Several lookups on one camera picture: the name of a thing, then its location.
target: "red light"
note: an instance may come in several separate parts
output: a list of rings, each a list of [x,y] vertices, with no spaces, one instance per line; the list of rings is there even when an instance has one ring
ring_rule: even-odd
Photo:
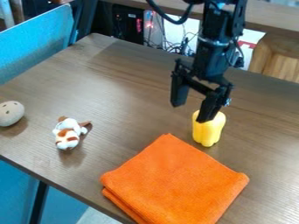
[[[153,25],[152,23],[147,23],[145,27],[146,27],[146,28],[151,28],[151,29],[152,29],[152,28],[154,28],[154,25]]]

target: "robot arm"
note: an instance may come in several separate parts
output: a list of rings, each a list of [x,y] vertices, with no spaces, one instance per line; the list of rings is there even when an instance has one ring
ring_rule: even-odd
[[[211,121],[221,107],[230,102],[233,84],[223,77],[224,72],[228,67],[242,67],[244,64],[244,55],[237,41],[245,26],[247,0],[184,0],[189,6],[178,21],[169,19],[152,0],[146,1],[162,18],[177,25],[186,21],[194,4],[205,4],[196,56],[192,63],[176,60],[170,102],[173,107],[185,104],[189,88],[193,88],[206,96],[197,121]],[[224,4],[233,4],[234,10],[222,10]],[[216,83],[219,87],[211,89],[200,81]]]

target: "black metal table leg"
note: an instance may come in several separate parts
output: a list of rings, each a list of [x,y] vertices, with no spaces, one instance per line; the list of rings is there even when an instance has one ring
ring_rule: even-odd
[[[35,196],[33,209],[31,212],[30,224],[39,224],[44,210],[46,195],[49,186],[42,181],[38,183],[38,191]]]

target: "folded orange cloth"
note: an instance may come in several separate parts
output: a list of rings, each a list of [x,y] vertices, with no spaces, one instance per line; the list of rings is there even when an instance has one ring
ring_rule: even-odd
[[[101,176],[102,193],[138,223],[215,223],[247,185],[171,134]]]

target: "table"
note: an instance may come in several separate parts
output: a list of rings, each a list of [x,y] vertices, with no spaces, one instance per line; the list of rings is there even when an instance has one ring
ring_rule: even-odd
[[[299,85],[230,69],[236,88],[227,124],[210,149],[191,139],[191,114],[203,97],[170,105],[177,55],[92,34],[0,87],[0,100],[25,105],[25,117],[0,129],[0,158],[89,206],[131,222],[101,195],[98,177],[172,133],[238,172],[249,185],[219,223],[298,223]],[[59,116],[91,120],[84,143],[54,147]]]
[[[103,0],[112,4],[123,4],[131,7],[148,10],[149,5],[145,0]],[[182,15],[187,7],[183,0],[156,0],[164,11],[174,15]],[[191,18],[201,19],[203,5],[193,8]],[[246,28],[272,32],[285,36],[298,37],[299,8],[267,3],[258,0],[248,0],[246,12]]]

